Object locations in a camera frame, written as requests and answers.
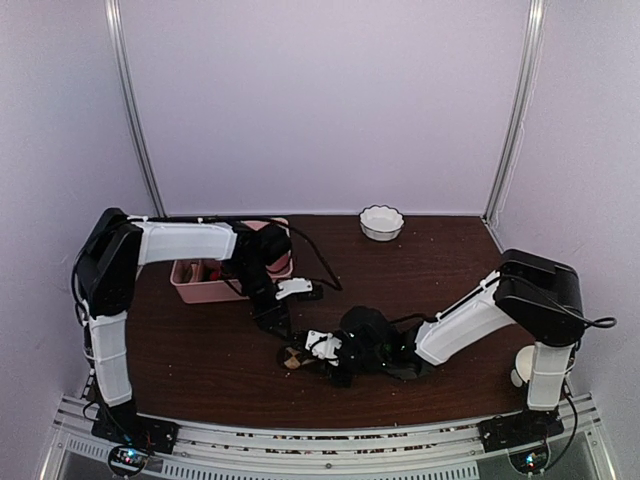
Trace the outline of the left aluminium corner post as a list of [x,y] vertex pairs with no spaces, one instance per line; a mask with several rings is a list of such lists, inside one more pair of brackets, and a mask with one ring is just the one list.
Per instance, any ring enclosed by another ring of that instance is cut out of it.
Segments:
[[127,124],[139,165],[143,184],[151,201],[153,211],[157,216],[166,217],[166,209],[161,197],[159,184],[148,151],[143,125],[139,113],[134,90],[134,82],[127,54],[125,31],[122,21],[121,2],[106,0],[105,13],[107,27],[114,52],[116,68],[120,82],[126,112]]

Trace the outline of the right aluminium corner post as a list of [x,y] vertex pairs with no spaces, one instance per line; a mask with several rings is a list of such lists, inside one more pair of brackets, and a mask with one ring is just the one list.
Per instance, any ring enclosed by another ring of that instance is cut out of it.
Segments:
[[511,113],[493,186],[483,216],[485,224],[492,228],[495,228],[498,224],[499,212],[506,197],[512,170],[519,152],[524,119],[533,91],[539,62],[546,5],[547,2],[544,0],[532,0],[529,2],[520,69]]

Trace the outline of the white paper cup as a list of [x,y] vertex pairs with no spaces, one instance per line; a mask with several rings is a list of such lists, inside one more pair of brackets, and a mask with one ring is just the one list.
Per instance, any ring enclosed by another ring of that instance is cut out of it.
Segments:
[[523,388],[529,383],[531,378],[533,355],[533,345],[523,347],[516,354],[514,364],[510,372],[510,380],[516,388]]

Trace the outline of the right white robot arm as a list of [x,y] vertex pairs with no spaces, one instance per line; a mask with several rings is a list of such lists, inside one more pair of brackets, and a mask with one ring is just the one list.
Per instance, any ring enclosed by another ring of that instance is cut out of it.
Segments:
[[422,316],[405,331],[373,308],[356,306],[339,328],[307,349],[326,361],[343,383],[350,376],[385,373],[401,380],[421,378],[489,335],[517,326],[533,339],[523,411],[507,420],[519,440],[530,442],[558,424],[558,407],[569,363],[589,329],[611,329],[614,317],[589,319],[582,308],[574,268],[509,249],[498,269],[461,300]]

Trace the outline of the brown argyle patterned sock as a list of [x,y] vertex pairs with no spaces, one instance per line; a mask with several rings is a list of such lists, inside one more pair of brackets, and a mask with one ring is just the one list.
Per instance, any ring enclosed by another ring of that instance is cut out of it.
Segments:
[[289,371],[321,372],[323,370],[323,363],[317,357],[295,345],[282,346],[276,354],[276,362],[281,368]]

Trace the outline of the aluminium front rail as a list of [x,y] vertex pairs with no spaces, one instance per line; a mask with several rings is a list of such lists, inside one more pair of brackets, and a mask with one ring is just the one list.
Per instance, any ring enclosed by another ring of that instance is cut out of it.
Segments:
[[[178,425],[174,450],[156,453],[132,479],[620,479],[590,395],[573,400],[578,427],[550,471],[528,476],[510,457],[488,452],[477,424],[489,417],[365,429],[260,429],[150,419]],[[106,464],[113,443],[91,435],[96,406],[63,396],[36,479],[116,479]]]

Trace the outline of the aluminium corner post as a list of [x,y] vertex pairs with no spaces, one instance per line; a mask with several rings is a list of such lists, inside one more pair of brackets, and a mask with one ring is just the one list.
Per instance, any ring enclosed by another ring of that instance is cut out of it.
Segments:
[[166,209],[161,197],[159,184],[148,151],[143,125],[139,113],[134,90],[134,82],[127,54],[125,31],[122,21],[121,2],[106,0],[105,13],[107,27],[114,52],[116,68],[120,82],[126,112],[127,124],[139,165],[143,184],[151,201],[153,211],[157,216],[166,217]]
[[519,152],[524,119],[533,91],[539,62],[546,5],[547,2],[544,0],[532,0],[529,2],[520,69],[511,113],[493,186],[483,216],[485,224],[492,228],[495,228],[498,224],[499,212],[506,197],[512,170]]

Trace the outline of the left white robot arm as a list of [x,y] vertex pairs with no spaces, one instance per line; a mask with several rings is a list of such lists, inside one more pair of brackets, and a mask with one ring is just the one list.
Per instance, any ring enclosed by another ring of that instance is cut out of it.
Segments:
[[70,283],[76,319],[84,335],[84,355],[97,388],[98,427],[123,444],[154,435],[138,414],[128,372],[126,322],[143,270],[160,264],[170,275],[219,267],[238,297],[249,300],[258,327],[277,337],[292,335],[287,299],[319,297],[323,287],[342,288],[322,254],[325,279],[285,276],[291,267],[293,235],[314,252],[315,242],[289,221],[270,216],[148,217],[108,208],[99,217],[74,261]]

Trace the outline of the white scalloped ceramic bowl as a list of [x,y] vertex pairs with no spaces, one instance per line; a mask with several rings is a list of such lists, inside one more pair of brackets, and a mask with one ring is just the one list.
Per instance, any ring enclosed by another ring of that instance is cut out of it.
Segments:
[[360,212],[359,225],[366,238],[376,242],[390,242],[400,235],[405,219],[395,208],[372,205]]

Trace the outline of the pink divided storage box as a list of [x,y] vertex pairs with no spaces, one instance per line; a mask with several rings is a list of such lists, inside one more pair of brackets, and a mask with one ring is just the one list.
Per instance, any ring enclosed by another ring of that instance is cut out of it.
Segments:
[[[243,221],[249,228],[259,230],[267,222]],[[294,267],[292,250],[267,266],[267,272],[274,281],[289,279]],[[174,261],[169,277],[171,285],[186,304],[220,303],[246,300],[240,295],[241,285],[237,279],[227,274],[223,266],[214,260]]]

